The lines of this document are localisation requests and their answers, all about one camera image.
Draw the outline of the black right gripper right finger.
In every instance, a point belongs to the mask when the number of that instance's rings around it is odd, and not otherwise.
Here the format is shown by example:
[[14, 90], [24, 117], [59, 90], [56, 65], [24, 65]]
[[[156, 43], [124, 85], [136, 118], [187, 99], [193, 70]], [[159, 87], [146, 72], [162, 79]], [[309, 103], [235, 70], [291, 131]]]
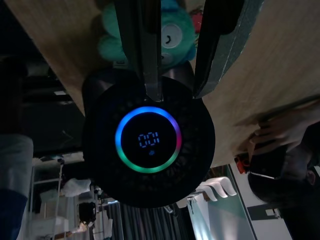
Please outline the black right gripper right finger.
[[262, 0], [207, 0], [198, 38], [192, 94], [211, 93], [242, 53]]

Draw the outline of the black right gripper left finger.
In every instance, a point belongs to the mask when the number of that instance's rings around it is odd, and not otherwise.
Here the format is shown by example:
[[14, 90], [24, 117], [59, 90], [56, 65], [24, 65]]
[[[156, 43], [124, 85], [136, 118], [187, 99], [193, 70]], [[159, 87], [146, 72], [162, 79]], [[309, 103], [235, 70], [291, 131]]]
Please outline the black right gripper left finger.
[[114, 2], [123, 51], [155, 102], [163, 101], [161, 73], [161, 1]]

